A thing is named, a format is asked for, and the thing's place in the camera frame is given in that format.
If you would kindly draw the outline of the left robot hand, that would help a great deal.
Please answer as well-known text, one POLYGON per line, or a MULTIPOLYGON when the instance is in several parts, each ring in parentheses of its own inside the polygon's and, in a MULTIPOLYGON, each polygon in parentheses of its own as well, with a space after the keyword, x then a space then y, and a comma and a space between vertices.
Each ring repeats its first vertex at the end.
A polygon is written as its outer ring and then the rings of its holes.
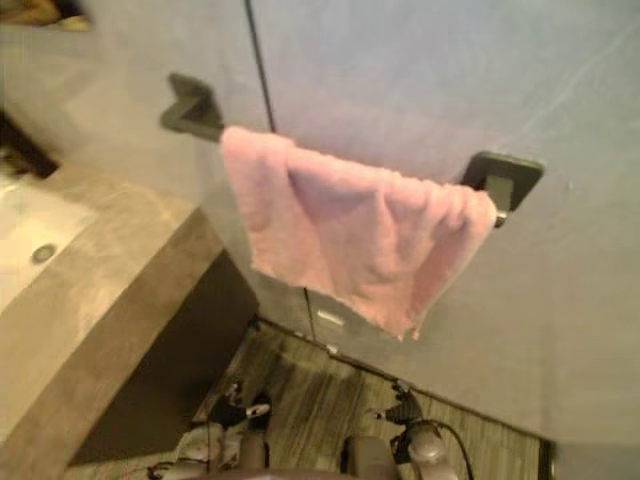
POLYGON ((271 418, 272 400, 260 392, 248 406, 242 404, 243 383, 236 381, 219 397, 208 414, 208 420, 224 430, 247 422, 251 432, 265 433, 271 418))

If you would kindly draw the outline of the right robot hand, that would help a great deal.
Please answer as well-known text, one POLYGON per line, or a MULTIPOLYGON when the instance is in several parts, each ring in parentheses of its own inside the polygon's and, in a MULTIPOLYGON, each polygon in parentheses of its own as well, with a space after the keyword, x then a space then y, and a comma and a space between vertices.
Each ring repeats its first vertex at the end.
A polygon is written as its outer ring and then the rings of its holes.
POLYGON ((423 412, 409 384, 395 380, 391 388, 395 393, 396 403, 384 410, 370 410, 369 413, 376 420, 384 420, 403 428, 400 434, 390 440, 391 450, 396 453, 406 443, 408 430, 423 420, 423 412))

